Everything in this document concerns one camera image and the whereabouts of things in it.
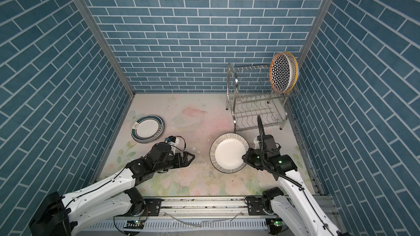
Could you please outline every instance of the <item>metal wire rack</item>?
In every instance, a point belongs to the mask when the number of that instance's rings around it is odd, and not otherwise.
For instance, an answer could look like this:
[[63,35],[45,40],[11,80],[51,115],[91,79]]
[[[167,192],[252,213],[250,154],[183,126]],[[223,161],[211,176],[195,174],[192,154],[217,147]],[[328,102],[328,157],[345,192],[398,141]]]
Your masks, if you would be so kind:
[[234,132],[258,128],[258,115],[265,127],[279,125],[282,129],[285,125],[288,115],[283,106],[289,97],[299,95],[299,90],[294,87],[285,94],[274,92],[269,72],[269,64],[235,67],[229,63],[226,110],[232,112]]

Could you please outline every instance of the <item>teal rim plate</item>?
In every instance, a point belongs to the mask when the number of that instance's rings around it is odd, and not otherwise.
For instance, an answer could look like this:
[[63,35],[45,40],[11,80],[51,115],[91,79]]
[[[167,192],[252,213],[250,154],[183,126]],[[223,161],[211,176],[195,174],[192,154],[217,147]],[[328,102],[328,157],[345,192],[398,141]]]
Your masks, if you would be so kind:
[[165,122],[156,115],[140,118],[131,129],[131,136],[138,143],[150,143],[160,138],[165,130]]

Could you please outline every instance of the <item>plate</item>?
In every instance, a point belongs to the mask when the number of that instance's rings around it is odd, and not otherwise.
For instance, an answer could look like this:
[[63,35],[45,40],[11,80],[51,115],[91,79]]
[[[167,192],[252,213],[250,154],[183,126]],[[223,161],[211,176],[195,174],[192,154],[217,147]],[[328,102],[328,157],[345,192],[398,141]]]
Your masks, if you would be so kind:
[[150,143],[160,138],[165,130],[165,122],[156,115],[140,118],[131,129],[131,136],[138,143]]
[[270,82],[273,90],[283,93],[291,83],[291,62],[284,53],[273,57],[270,65]]
[[291,91],[291,89],[294,87],[294,85],[296,84],[297,78],[298,78],[298,67],[297,67],[297,62],[296,59],[294,57],[294,55],[290,52],[283,52],[284,55],[286,55],[287,59],[289,60],[289,64],[290,64],[290,82],[289,85],[287,86],[286,90],[284,93],[287,93],[289,91]]
[[210,160],[218,171],[234,173],[245,167],[242,156],[248,149],[249,145],[244,137],[236,133],[226,133],[211,145]]

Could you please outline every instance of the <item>floor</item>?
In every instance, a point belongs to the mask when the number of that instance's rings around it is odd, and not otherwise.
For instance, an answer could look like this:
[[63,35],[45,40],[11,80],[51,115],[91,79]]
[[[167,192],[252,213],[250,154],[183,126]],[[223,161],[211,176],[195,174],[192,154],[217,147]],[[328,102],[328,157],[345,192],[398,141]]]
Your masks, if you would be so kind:
[[[137,94],[100,179],[114,174],[131,160],[149,152],[153,143],[135,142],[131,137],[131,128],[137,119],[155,114],[165,121],[165,132],[156,142],[171,135],[182,136],[186,140],[186,150],[196,155],[196,158],[187,168],[155,174],[152,179],[137,186],[143,196],[261,195],[262,191],[277,186],[278,183],[271,174],[248,165],[233,174],[221,173],[213,167],[209,156],[213,141],[234,129],[231,114],[225,106],[225,94]],[[257,129],[240,131],[238,134],[248,141],[250,147],[254,147]],[[275,141],[281,145],[281,153],[292,157],[306,186],[313,193],[290,124],[287,123],[282,130],[276,126],[266,127],[265,134],[273,135]]]

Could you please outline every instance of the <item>striped rim plate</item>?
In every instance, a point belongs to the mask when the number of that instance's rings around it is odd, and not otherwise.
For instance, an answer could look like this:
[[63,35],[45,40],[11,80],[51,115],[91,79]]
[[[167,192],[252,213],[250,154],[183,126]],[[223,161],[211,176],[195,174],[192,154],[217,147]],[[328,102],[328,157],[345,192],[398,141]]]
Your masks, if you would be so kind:
[[210,160],[218,171],[234,173],[245,167],[242,156],[248,149],[249,145],[244,137],[236,133],[226,133],[211,145]]

